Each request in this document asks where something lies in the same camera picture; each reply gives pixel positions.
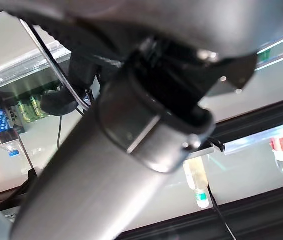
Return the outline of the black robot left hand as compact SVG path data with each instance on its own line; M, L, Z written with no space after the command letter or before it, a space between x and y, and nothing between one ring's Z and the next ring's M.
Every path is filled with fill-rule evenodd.
M215 130L199 102L241 89L283 0L0 0L70 51L121 67L43 170L12 240L113 240Z

